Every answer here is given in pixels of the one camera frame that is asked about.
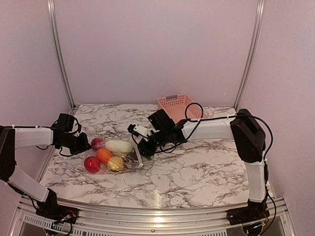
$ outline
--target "pink basket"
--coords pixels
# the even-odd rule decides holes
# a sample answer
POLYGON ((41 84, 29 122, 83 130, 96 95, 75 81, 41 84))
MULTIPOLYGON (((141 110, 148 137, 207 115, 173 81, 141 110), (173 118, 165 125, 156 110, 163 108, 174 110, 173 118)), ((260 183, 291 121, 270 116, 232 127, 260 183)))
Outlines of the pink basket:
MULTIPOLYGON (((185 119, 186 107, 194 102, 187 94, 178 94, 157 99, 158 108, 164 109, 175 123, 185 119)), ((187 116, 190 119, 201 118, 201 109, 197 105, 191 105, 188 108, 187 116)))

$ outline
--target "clear plastic bag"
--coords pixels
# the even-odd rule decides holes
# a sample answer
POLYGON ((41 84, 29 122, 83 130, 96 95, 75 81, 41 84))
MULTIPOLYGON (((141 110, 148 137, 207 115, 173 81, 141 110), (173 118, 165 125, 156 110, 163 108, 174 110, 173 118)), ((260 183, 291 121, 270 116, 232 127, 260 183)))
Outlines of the clear plastic bag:
POLYGON ((84 153, 83 166, 89 174, 132 172, 143 166, 142 157, 131 135, 114 139, 93 139, 92 149, 84 153))

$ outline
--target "red apple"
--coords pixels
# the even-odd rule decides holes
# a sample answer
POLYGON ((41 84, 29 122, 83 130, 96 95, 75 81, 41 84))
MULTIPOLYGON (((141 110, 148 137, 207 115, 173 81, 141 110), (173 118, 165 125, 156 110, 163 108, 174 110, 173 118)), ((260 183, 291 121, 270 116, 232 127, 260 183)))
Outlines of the red apple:
POLYGON ((95 138, 95 139, 92 140, 91 146, 92 146, 93 150, 97 151, 100 148, 104 148, 105 147, 105 142, 104 142, 103 139, 95 138))
POLYGON ((99 171, 100 168, 100 161, 97 159, 96 156, 89 156, 84 161, 84 167, 90 173, 96 173, 99 171))

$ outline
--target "orange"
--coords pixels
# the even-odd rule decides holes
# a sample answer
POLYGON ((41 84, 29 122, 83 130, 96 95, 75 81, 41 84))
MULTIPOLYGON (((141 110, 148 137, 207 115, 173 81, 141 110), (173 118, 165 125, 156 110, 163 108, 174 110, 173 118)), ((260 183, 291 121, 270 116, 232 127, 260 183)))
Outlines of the orange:
POLYGON ((98 160, 100 160, 102 163, 107 164, 108 160, 113 156, 113 153, 105 148, 100 148, 96 152, 96 157, 98 160))

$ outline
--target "wall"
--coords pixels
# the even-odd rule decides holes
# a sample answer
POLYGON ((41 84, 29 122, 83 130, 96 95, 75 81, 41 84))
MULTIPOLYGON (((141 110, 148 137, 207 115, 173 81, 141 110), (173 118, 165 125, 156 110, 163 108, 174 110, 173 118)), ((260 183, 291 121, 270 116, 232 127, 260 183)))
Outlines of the wall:
POLYGON ((56 1, 74 100, 156 103, 188 93, 233 106, 256 0, 56 1))
MULTIPOLYGON (((51 125, 69 106, 53 47, 46 1, 0 1, 0 124, 51 125)), ((16 152, 36 177, 47 156, 34 147, 16 152)), ((0 234, 7 235, 19 195, 0 181, 0 234)))
POLYGON ((271 183, 298 236, 315 232, 315 2, 266 1, 260 43, 241 107, 264 118, 275 144, 271 183))

